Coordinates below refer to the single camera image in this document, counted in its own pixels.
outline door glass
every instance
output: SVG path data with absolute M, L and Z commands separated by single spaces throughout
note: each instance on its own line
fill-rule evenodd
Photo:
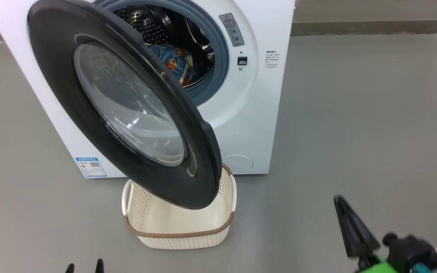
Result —
M 74 65 L 85 93 L 109 128 L 131 149 L 165 166 L 183 161 L 184 144 L 156 94 L 105 48 L 77 47 Z

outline blue and white sticker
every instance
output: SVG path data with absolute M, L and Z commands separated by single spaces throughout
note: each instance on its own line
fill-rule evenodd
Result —
M 75 157 L 85 177 L 107 177 L 97 157 Z

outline blue cloth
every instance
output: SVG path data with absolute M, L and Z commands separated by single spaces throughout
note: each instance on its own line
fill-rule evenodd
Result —
M 189 85 L 196 80 L 196 74 L 193 70 L 193 58 L 189 52 L 168 44 L 151 45 L 149 48 L 183 86 Z

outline white handle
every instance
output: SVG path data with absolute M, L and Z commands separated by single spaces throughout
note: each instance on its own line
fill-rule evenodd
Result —
M 236 179 L 235 179 L 234 175 L 231 175 L 230 179 L 232 179 L 232 196 L 234 197 L 234 200 L 232 201 L 232 211 L 236 211 L 236 205 L 237 205 L 237 185 L 236 185 Z
M 132 192 L 134 190 L 134 185 L 132 184 L 132 180 L 128 180 L 128 182 L 126 182 L 126 185 L 124 185 L 124 189 L 123 189 L 123 199 L 121 200 L 121 206 L 123 206 L 123 215 L 126 216 L 129 213 L 129 209 L 130 209 L 130 200 L 132 198 Z M 130 194 L 129 194 L 129 200 L 127 200 L 127 192 L 128 189 L 130 187 Z

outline beige basket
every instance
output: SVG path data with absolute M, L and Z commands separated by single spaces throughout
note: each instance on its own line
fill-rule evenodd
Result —
M 177 207 L 132 180 L 124 186 L 122 205 L 126 226 L 148 247 L 194 249 L 215 246 L 225 239 L 236 202 L 236 180 L 223 165 L 217 197 L 204 209 Z

